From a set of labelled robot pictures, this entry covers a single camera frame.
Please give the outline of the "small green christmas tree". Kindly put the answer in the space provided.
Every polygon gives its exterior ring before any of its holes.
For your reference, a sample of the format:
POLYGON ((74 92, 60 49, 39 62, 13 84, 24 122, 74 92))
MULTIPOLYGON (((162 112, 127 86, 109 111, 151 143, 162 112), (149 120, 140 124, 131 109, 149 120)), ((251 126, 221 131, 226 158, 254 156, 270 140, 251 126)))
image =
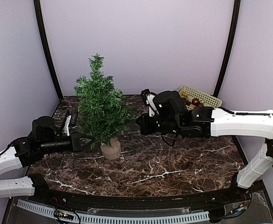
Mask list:
POLYGON ((113 76, 105 76, 104 57, 89 58, 89 76, 80 76, 74 87, 80 102, 80 131, 94 137, 92 147, 99 146, 104 158, 115 160, 121 154, 117 136, 129 130, 133 118, 122 91, 115 88, 113 76))

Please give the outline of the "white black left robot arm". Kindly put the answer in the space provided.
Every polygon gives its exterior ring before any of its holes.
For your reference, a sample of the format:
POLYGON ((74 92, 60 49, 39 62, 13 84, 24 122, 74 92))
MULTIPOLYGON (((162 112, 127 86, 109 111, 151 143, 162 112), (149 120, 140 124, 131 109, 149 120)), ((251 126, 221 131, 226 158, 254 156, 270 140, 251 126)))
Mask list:
MULTIPOLYGON (((82 133, 72 133, 76 120, 67 116, 62 127, 57 127, 52 117, 42 116, 32 122, 32 132, 8 144, 0 152, 0 175, 28 167, 44 156, 53 153, 81 152, 94 143, 95 139, 82 133)), ((41 174, 18 179, 0 180, 0 198, 35 196, 42 203, 49 203, 53 194, 41 174)))

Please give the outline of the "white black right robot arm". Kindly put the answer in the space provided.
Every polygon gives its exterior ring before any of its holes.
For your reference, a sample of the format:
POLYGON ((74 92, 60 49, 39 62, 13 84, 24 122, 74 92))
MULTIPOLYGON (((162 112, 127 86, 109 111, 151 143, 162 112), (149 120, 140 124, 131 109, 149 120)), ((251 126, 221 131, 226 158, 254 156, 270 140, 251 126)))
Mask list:
POLYGON ((226 108, 197 106, 188 110, 177 91, 154 94, 145 89, 141 97, 149 108, 136 119, 142 135, 173 134, 181 138, 219 136, 254 136, 265 139, 255 157, 235 176, 234 185, 226 190, 228 202, 236 202, 273 166, 273 109, 260 112, 230 111, 226 108))

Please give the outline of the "gold gift box ornament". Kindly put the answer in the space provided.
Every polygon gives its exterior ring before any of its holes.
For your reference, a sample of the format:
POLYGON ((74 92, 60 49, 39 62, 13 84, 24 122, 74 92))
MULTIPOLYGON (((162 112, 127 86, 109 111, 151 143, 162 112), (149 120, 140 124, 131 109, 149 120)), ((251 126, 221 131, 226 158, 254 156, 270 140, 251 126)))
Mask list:
POLYGON ((187 94, 186 92, 183 92, 183 93, 181 94, 181 97, 182 97, 182 98, 188 98, 188 94, 187 94))

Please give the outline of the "brown bauble upper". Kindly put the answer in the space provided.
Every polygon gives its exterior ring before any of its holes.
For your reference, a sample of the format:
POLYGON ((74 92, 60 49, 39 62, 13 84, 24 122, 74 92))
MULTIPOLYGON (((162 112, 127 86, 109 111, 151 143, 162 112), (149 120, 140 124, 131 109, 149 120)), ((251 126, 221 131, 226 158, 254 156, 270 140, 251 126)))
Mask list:
POLYGON ((199 103, 200 103, 199 99, 197 99, 197 98, 192 99, 193 105, 198 105, 199 103))

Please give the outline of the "beige plastic basket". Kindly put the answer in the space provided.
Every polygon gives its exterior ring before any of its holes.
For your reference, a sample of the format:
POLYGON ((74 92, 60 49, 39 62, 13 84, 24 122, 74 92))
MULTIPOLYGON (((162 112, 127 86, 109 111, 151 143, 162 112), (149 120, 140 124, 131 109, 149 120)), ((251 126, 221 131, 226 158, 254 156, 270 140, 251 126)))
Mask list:
POLYGON ((181 97, 183 97, 184 92, 187 93, 188 103, 185 104, 185 107, 188 110, 193 109, 193 107, 191 107, 190 105, 194 98, 200 100, 205 107, 219 108, 222 105, 222 100, 189 86, 185 85, 181 86, 178 92, 181 97))

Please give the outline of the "black front rail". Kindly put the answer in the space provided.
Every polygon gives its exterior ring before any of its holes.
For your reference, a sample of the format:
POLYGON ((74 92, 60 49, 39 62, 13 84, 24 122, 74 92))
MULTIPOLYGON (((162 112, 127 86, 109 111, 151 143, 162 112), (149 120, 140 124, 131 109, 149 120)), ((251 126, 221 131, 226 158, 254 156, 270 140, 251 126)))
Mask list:
POLYGON ((223 189, 205 193, 179 196, 157 197, 114 197, 91 196, 53 189, 43 190, 29 200, 59 208, 72 210, 120 209, 120 210, 154 210, 190 207, 191 209, 215 210, 230 203, 243 201, 247 205, 252 197, 251 190, 223 189))

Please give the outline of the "right black frame post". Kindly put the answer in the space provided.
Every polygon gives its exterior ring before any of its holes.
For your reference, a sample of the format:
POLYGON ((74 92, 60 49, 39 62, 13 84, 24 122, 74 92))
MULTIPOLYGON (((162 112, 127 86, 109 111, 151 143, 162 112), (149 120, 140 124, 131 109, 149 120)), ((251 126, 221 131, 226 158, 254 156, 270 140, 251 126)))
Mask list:
POLYGON ((221 65, 220 72, 217 78, 216 86, 213 92, 213 96, 216 98, 219 96, 219 93, 223 86, 225 74, 226 74, 228 63, 230 60, 234 38, 235 38, 236 30, 237 30, 240 5, 241 5, 241 0, 234 0, 233 11, 231 15, 231 24, 230 24, 229 34, 228 34, 226 48, 224 52, 224 57, 223 57, 222 65, 221 65))

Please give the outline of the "black frame post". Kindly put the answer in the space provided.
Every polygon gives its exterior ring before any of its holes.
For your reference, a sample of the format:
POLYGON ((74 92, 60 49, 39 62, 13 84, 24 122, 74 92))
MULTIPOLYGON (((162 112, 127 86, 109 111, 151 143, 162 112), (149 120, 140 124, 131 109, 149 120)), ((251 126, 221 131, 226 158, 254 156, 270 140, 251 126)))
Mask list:
POLYGON ((43 14, 42 14, 42 6, 40 0, 34 0, 34 8, 35 8, 35 16, 37 20, 39 35, 42 43, 43 52, 45 55, 46 63, 49 69, 49 74, 51 77, 51 81, 55 88, 56 95, 59 100, 63 99, 62 90, 57 78, 57 74, 55 71, 54 63, 52 60, 51 52, 49 49, 49 42, 46 35, 46 28, 44 24, 43 14))
POLYGON ((226 74, 228 63, 230 60, 234 38, 235 38, 236 30, 237 30, 240 5, 241 5, 241 0, 234 0, 233 11, 231 15, 231 24, 230 24, 229 34, 228 34, 226 48, 224 52, 224 57, 223 57, 222 65, 221 65, 220 72, 217 78, 216 86, 213 92, 213 96, 216 98, 219 96, 219 93, 223 86, 225 74, 226 74))

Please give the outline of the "left black frame post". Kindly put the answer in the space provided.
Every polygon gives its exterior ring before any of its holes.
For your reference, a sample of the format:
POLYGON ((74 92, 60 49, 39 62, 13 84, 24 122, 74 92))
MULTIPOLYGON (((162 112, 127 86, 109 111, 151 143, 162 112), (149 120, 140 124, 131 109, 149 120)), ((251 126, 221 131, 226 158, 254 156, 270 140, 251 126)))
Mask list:
POLYGON ((42 43, 43 52, 45 55, 46 63, 49 69, 49 74, 51 77, 51 81, 55 88, 56 95, 59 100, 63 99, 62 90, 57 78, 57 74, 55 71, 54 63, 52 60, 51 52, 49 49, 49 42, 46 35, 46 28, 44 24, 43 14, 42 14, 42 6, 40 0, 34 0, 34 8, 35 8, 35 16, 37 20, 39 35, 42 43))

